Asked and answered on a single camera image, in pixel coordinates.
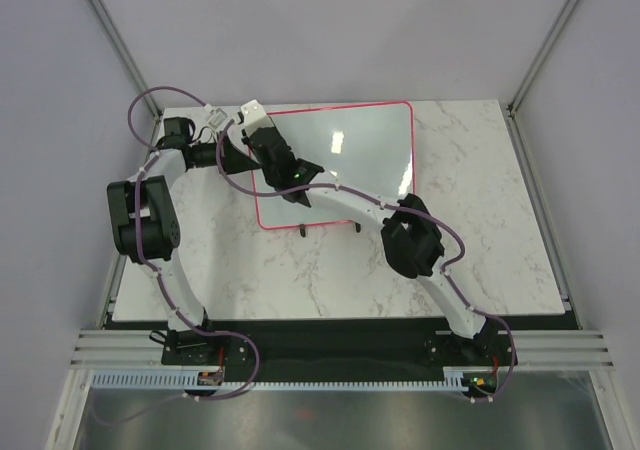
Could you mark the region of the pink framed whiteboard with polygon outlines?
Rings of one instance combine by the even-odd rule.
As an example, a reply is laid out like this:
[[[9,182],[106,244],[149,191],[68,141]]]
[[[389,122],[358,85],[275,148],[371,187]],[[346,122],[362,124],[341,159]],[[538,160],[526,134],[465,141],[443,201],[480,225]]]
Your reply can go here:
[[[414,111],[407,101],[266,109],[296,157],[341,184],[392,202],[416,191]]]

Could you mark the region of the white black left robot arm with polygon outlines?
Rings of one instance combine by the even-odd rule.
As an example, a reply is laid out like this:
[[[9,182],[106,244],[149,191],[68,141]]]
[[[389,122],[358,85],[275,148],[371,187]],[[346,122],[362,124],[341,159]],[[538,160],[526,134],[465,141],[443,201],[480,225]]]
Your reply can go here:
[[[234,175],[259,165],[229,141],[198,143],[195,123],[186,117],[163,120],[164,135],[152,146],[149,159],[128,180],[107,186],[114,243],[137,265],[161,294],[167,314],[170,349],[184,337],[184,352],[198,364],[218,355],[217,338],[247,337],[215,331],[205,307],[195,296],[183,269],[178,247],[181,230],[170,189],[187,171],[221,166]]]

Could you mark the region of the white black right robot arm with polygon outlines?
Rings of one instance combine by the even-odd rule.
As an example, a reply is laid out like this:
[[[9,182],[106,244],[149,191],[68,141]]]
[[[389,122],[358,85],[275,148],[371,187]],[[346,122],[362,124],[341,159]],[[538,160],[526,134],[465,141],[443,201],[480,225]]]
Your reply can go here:
[[[242,141],[276,195],[291,204],[330,209],[344,220],[377,231],[388,266],[426,290],[443,312],[465,362],[480,364],[491,356],[498,329],[445,274],[446,226],[433,219],[419,196],[409,193],[388,203],[344,186],[321,166],[297,158],[274,126],[245,130]]]

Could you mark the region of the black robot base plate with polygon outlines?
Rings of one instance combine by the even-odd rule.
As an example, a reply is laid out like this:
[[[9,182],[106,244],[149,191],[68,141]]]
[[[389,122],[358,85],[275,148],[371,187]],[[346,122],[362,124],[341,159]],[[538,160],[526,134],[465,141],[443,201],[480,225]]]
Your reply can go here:
[[[161,361],[170,366],[220,364],[236,381],[406,381],[441,377],[447,367],[508,368],[515,350],[501,324],[490,353],[468,359],[443,318],[213,321],[215,331],[248,338],[182,338],[166,334]]]

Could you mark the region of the left aluminium frame post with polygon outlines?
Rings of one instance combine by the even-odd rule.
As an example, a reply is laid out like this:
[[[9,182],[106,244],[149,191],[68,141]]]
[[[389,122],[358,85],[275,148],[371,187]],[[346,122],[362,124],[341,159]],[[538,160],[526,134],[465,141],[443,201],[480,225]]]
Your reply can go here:
[[[85,0],[95,20],[104,33],[112,50],[122,65],[126,76],[138,93],[148,89],[139,66],[128,49],[115,21],[103,0]]]

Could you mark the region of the aluminium frame post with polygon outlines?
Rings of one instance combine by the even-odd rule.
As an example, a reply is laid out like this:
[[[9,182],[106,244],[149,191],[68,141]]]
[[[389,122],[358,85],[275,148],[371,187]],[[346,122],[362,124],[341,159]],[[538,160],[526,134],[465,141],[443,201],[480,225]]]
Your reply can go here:
[[[560,10],[556,13],[550,28],[546,32],[513,97],[505,106],[509,118],[514,119],[517,115],[537,76],[559,43],[560,38],[578,11],[582,1],[583,0],[564,0],[562,3]]]
[[[112,50],[122,65],[126,76],[138,93],[148,89],[139,66],[128,49],[115,21],[103,0],[85,0],[95,20],[104,33]]]

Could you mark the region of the aluminium front rail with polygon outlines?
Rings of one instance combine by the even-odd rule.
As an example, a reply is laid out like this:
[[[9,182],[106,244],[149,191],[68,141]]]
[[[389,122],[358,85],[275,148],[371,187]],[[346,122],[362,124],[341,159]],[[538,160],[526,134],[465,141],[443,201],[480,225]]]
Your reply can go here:
[[[520,370],[601,370],[613,366],[602,334],[586,330],[513,333]],[[160,366],[161,347],[142,330],[83,330],[71,357],[73,368],[137,369]]]

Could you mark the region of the right aluminium frame post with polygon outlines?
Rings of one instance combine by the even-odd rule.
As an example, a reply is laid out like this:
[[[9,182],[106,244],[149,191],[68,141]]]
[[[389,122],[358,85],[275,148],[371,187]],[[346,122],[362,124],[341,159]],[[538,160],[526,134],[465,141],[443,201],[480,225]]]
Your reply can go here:
[[[517,115],[537,76],[559,43],[560,38],[578,11],[582,1],[583,0],[564,0],[562,3],[560,10],[556,13],[550,28],[546,32],[513,97],[505,106],[509,118],[514,119]]]

